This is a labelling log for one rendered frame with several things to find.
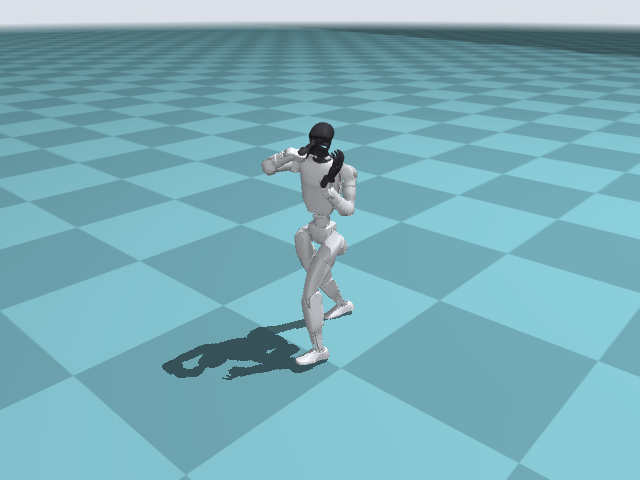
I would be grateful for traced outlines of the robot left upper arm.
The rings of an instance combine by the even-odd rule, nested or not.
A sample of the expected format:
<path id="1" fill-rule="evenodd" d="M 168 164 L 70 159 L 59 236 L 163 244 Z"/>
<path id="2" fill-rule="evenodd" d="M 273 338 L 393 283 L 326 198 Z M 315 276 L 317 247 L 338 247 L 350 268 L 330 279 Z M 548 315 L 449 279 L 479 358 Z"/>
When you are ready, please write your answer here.
<path id="1" fill-rule="evenodd" d="M 353 204 L 355 210 L 357 171 L 354 167 L 343 163 L 340 170 L 340 176 L 344 179 L 343 197 L 345 200 Z M 344 213 L 342 210 L 338 210 L 338 213 L 341 216 L 351 216 Z"/>

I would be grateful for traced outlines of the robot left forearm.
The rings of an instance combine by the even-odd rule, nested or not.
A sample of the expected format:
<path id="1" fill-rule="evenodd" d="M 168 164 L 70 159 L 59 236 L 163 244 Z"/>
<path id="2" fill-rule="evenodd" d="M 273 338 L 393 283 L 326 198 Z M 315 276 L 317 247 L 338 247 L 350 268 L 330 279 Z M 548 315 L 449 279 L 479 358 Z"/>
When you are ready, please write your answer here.
<path id="1" fill-rule="evenodd" d="M 319 186 L 322 179 L 319 181 Z M 329 182 L 325 188 L 322 188 L 321 186 L 320 188 L 322 190 L 323 197 L 332 204 L 335 210 L 342 210 L 348 215 L 352 215 L 354 213 L 353 204 L 345 200 L 335 191 L 333 183 Z"/>

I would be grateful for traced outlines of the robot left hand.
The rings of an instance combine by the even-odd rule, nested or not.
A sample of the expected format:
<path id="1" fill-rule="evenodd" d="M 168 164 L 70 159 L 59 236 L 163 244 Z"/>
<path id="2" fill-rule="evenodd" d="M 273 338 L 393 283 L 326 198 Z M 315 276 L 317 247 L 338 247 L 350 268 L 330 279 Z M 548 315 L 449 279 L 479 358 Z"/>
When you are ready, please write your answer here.
<path id="1" fill-rule="evenodd" d="M 336 154 L 336 156 L 334 153 Z M 337 149 L 337 151 L 334 150 L 334 153 L 331 152 L 331 155 L 333 156 L 333 163 L 331 168 L 329 169 L 328 175 L 324 175 L 322 181 L 320 182 L 320 186 L 322 188 L 325 188 L 329 182 L 330 183 L 335 182 L 334 178 L 336 177 L 336 175 L 341 170 L 341 167 L 343 166 L 343 161 L 344 161 L 343 152 Z"/>

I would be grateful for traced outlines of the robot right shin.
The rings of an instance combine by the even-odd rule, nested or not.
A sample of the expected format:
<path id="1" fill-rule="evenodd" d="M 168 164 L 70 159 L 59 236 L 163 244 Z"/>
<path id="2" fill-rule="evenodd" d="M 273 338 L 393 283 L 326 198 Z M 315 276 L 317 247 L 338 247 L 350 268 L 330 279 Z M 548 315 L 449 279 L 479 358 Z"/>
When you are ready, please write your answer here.
<path id="1" fill-rule="evenodd" d="M 320 284 L 319 286 L 321 288 L 321 290 L 328 296 L 330 297 L 334 302 L 336 302 L 340 307 L 346 306 L 347 304 L 345 303 L 344 299 L 342 298 L 341 294 L 340 294 L 340 290 L 339 287 L 337 285 L 337 283 L 335 282 L 335 280 L 331 277 L 330 281 L 326 284 Z M 339 302 L 339 303 L 338 303 Z M 341 306 L 341 304 L 343 306 Z M 344 305 L 345 304 L 345 305 Z"/>

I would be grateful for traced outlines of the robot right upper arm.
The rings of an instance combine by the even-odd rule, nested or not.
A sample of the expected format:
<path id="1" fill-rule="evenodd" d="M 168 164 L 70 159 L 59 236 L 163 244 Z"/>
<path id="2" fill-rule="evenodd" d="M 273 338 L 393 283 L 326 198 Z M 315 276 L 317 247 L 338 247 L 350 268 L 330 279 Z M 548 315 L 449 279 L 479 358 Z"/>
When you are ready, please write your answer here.
<path id="1" fill-rule="evenodd" d="M 300 165 L 301 163 L 290 161 L 289 163 L 284 164 L 282 167 L 277 168 L 275 165 L 273 165 L 271 159 L 269 159 L 262 162 L 262 169 L 267 176 L 281 171 L 291 171 L 294 173 L 298 173 L 300 172 Z"/>

